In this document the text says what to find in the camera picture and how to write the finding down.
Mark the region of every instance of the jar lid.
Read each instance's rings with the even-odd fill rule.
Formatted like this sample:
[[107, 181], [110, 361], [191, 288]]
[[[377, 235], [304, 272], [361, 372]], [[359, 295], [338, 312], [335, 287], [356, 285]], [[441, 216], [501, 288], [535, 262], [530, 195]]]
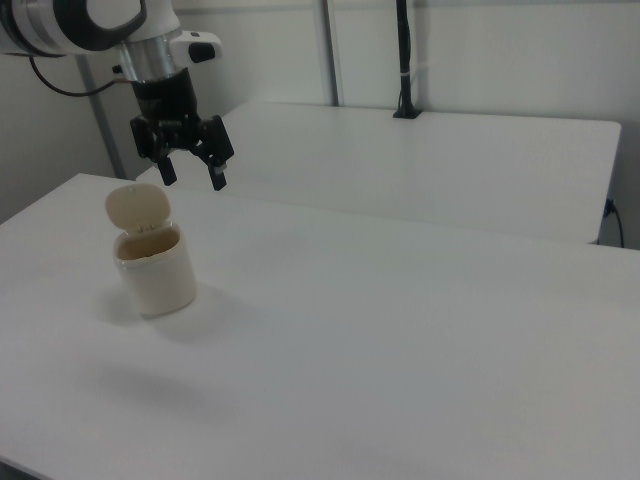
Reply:
[[171, 215], [165, 193], [155, 185], [136, 183], [114, 190], [105, 202], [111, 222], [131, 234], [160, 227]]

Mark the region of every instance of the white table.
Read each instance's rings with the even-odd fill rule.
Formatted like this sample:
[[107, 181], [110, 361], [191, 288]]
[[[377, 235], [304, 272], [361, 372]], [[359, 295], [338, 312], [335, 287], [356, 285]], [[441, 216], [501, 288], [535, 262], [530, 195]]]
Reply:
[[54, 480], [622, 480], [640, 255], [168, 189], [143, 320], [78, 176], [0, 226], [0, 456]]
[[[612, 122], [249, 103], [225, 116], [236, 156], [223, 193], [589, 243], [620, 125]], [[177, 186], [212, 192], [172, 155]], [[139, 180], [161, 184], [156, 169]]]

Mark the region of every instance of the cream container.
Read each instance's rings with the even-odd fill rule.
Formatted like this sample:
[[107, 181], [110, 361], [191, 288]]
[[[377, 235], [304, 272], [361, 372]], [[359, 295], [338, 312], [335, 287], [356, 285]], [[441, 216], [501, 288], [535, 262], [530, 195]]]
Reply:
[[113, 224], [124, 230], [113, 258], [136, 309], [145, 316], [179, 310], [196, 297], [196, 280], [180, 227], [169, 222], [171, 206], [155, 185], [119, 188], [105, 207]]

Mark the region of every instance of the black cable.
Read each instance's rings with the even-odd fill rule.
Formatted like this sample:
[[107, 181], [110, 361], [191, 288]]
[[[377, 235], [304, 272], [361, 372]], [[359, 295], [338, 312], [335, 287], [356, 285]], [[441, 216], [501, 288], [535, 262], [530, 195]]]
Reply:
[[36, 60], [34, 57], [29, 57], [29, 63], [31, 63], [31, 68], [33, 68], [33, 71], [35, 72], [36, 76], [40, 79], [42, 83], [44, 83], [47, 87], [49, 87], [54, 92], [59, 93], [60, 95], [64, 95], [65, 97], [73, 97], [73, 98], [90, 97], [92, 95], [97, 95], [100, 92], [104, 92], [107, 88], [113, 87], [116, 84], [116, 82], [111, 81], [106, 85], [103, 85], [102, 87], [92, 90], [90, 92], [84, 92], [84, 93], [67, 92], [65, 90], [59, 89], [55, 85], [52, 85], [49, 82], [49, 80], [44, 78], [42, 73], [40, 73], [40, 70], [38, 70], [38, 66], [36, 65]]
[[620, 219], [620, 213], [618, 212], [618, 209], [615, 205], [611, 208], [611, 211], [616, 214], [616, 218], [618, 219], [618, 228], [620, 229], [620, 248], [624, 248], [624, 231], [622, 230], [622, 220]]
[[[411, 30], [409, 30], [408, 32], [408, 36], [409, 36], [409, 58], [411, 58]], [[400, 89], [400, 97], [398, 97], [398, 110], [400, 110], [400, 107], [402, 107], [402, 89]]]

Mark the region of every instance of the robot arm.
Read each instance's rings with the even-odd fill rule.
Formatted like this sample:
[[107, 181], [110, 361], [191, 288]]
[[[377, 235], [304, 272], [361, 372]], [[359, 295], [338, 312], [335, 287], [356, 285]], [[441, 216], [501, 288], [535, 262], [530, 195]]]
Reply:
[[[122, 0], [128, 9], [135, 5], [135, 13], [119, 19], [119, 26], [106, 27], [113, 19], [102, 17], [118, 12], [119, 6], [114, 0], [103, 2], [0, 0], [0, 53], [60, 57], [117, 50], [142, 113], [131, 121], [139, 155], [157, 163], [170, 185], [176, 175], [169, 154], [188, 150], [208, 166], [215, 190], [222, 189], [233, 147], [220, 117], [198, 116], [188, 71], [219, 58], [220, 39], [183, 31], [171, 0]], [[100, 5], [102, 17], [92, 12]]]

